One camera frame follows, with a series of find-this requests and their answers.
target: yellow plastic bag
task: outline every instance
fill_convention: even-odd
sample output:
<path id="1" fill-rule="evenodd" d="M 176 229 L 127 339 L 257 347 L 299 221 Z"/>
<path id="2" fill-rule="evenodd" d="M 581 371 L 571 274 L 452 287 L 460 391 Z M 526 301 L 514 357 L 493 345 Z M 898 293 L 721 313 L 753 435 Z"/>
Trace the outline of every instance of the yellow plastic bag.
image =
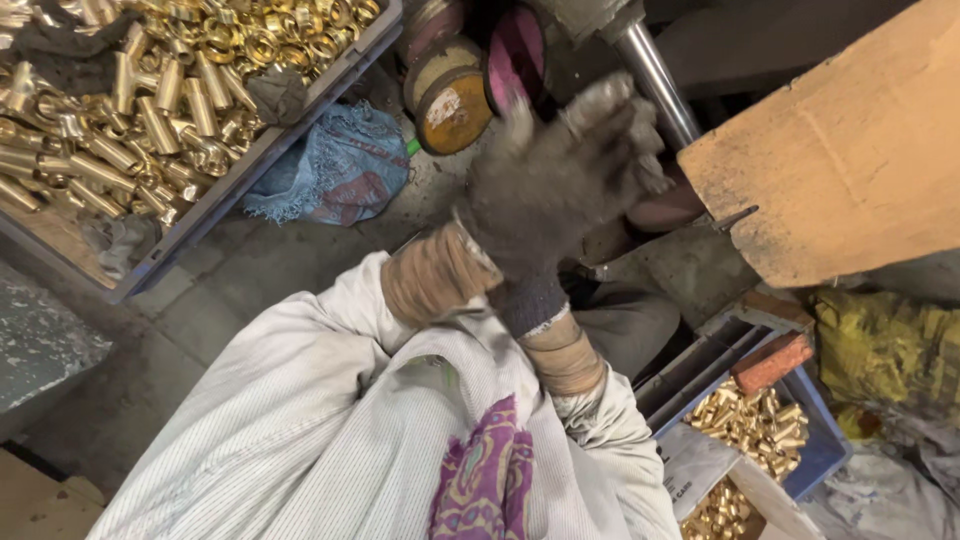
<path id="1" fill-rule="evenodd" d="M 960 427 L 960 310 L 891 292 L 814 296 L 820 379 L 833 397 Z"/>

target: metal rod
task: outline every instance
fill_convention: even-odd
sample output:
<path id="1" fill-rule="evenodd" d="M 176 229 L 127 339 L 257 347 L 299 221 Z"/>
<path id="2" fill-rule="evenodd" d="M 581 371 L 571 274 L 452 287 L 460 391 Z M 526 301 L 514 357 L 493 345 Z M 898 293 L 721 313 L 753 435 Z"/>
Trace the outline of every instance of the metal rod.
<path id="1" fill-rule="evenodd" d="M 613 44 L 643 94 L 660 110 L 659 127 L 674 150 L 682 150 L 703 132 L 677 90 L 643 21 L 631 25 Z"/>

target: plastic crate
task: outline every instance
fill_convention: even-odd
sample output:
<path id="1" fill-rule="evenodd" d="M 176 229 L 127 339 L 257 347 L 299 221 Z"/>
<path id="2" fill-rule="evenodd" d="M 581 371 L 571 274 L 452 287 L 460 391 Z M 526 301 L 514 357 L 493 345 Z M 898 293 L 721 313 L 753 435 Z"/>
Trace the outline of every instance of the plastic crate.
<path id="1" fill-rule="evenodd" d="M 223 178 L 210 188 L 204 197 L 182 217 L 161 239 L 153 251 L 137 264 L 123 280 L 109 286 L 103 276 L 95 276 L 91 268 L 92 252 L 80 238 L 79 227 L 57 216 L 42 217 L 42 224 L 26 223 L 23 216 L 14 215 L 11 207 L 0 205 L 0 233 L 12 238 L 66 278 L 86 282 L 99 289 L 104 299 L 118 304 L 127 297 L 147 290 L 158 282 L 176 263 L 183 250 L 197 244 L 211 228 L 251 188 L 267 169 L 320 118 L 324 110 L 350 87 L 367 67 L 380 56 L 402 31 L 401 0 L 376 0 L 381 8 L 379 17 L 354 41 L 347 51 L 307 89 L 303 116 L 293 127 L 270 128 L 260 136 Z M 39 229 L 47 234 L 56 229 L 77 229 L 65 235 L 55 247 L 40 237 Z"/>
<path id="2" fill-rule="evenodd" d="M 716 390 L 729 376 L 729 373 L 725 373 L 723 377 L 717 379 L 701 392 L 680 413 L 674 415 L 669 422 L 658 428 L 654 437 L 660 437 L 677 422 L 680 422 L 687 412 L 693 410 L 693 407 L 713 390 Z M 783 379 L 777 381 L 774 384 L 774 389 L 777 390 L 777 397 L 782 405 L 799 403 L 810 419 L 807 426 L 810 438 L 807 439 L 806 446 L 800 449 L 800 466 L 790 473 L 783 482 L 783 489 L 787 495 L 792 497 L 794 501 L 798 501 L 809 493 L 814 486 L 843 466 L 853 455 L 853 446 L 833 420 L 824 399 L 820 396 L 820 392 L 813 385 L 813 381 L 810 380 L 810 376 L 803 366 L 791 371 Z"/>

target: gray plastic crate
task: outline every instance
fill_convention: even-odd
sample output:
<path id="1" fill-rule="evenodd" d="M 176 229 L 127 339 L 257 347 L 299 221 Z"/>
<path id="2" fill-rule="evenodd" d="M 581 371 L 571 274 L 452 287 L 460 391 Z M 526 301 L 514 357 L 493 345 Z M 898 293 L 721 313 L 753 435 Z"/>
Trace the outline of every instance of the gray plastic crate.
<path id="1" fill-rule="evenodd" d="M 0 209 L 0 233 L 44 260 L 65 277 L 87 282 L 102 291 L 104 299 L 119 304 L 147 290 L 177 263 L 177 256 L 200 241 L 260 176 L 303 136 L 324 110 L 347 90 L 367 67 L 399 37 L 403 13 L 401 0 L 377 0 L 382 10 L 373 24 L 347 51 L 307 89 L 306 106 L 297 125 L 270 128 L 253 144 L 243 158 L 210 188 L 204 197 L 160 240 L 153 251 L 114 287 L 103 284 L 86 272 L 67 254 L 49 245 L 16 218 Z"/>

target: person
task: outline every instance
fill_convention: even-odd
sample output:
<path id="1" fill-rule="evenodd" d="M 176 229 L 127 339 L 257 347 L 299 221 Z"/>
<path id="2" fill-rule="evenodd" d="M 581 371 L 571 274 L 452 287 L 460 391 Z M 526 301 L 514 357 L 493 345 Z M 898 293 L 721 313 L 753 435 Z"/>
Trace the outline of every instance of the person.
<path id="1" fill-rule="evenodd" d="M 654 118 L 625 74 L 545 127 L 518 102 L 446 225 L 230 341 L 89 538 L 679 539 L 617 373 L 677 310 L 600 289 L 573 313 L 556 275 L 664 186 Z"/>

